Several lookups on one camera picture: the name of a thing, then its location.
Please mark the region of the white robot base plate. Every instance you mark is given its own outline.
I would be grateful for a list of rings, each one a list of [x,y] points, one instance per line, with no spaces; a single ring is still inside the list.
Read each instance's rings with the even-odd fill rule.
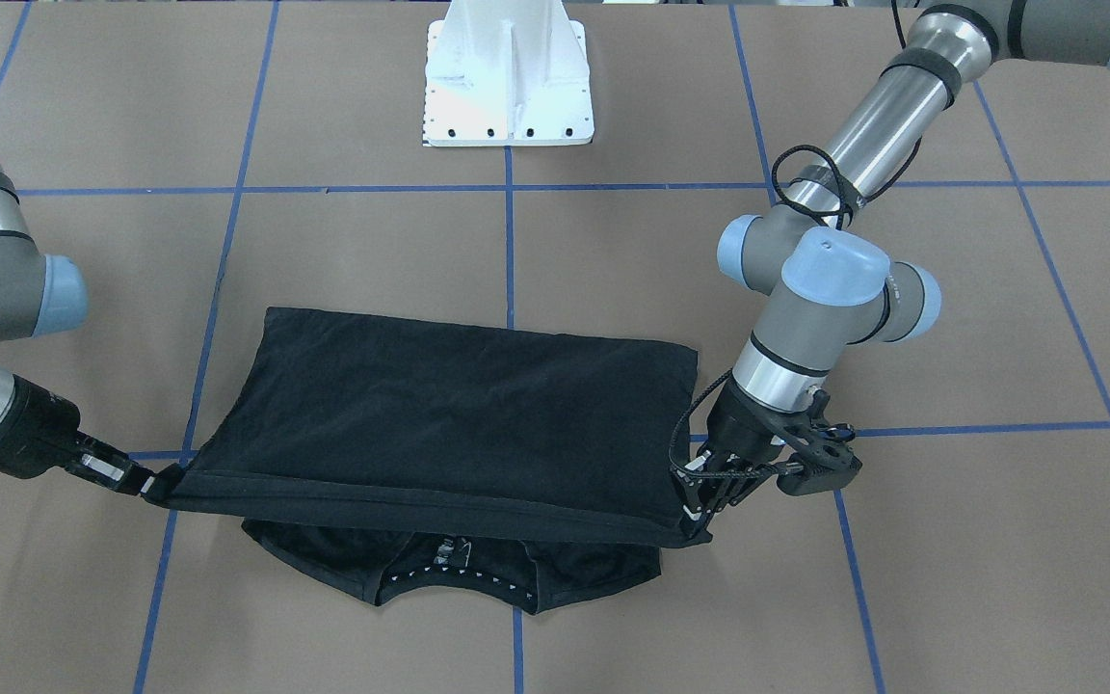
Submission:
[[[585,26],[561,1],[451,1],[428,26],[427,147],[588,145]]]

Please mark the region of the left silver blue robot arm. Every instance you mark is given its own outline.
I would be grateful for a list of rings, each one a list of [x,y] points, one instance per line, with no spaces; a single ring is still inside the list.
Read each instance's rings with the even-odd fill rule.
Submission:
[[[793,147],[811,162],[788,183],[771,177],[771,210],[724,229],[722,272],[766,303],[734,368],[706,390],[715,403],[705,443],[692,461],[673,461],[688,536],[767,480],[799,496],[841,491],[858,475],[852,428],[825,416],[825,382],[851,344],[925,334],[942,294],[924,268],[849,228],[904,175],[963,87],[1008,59],[1110,67],[1110,1],[926,6],[829,143]]]

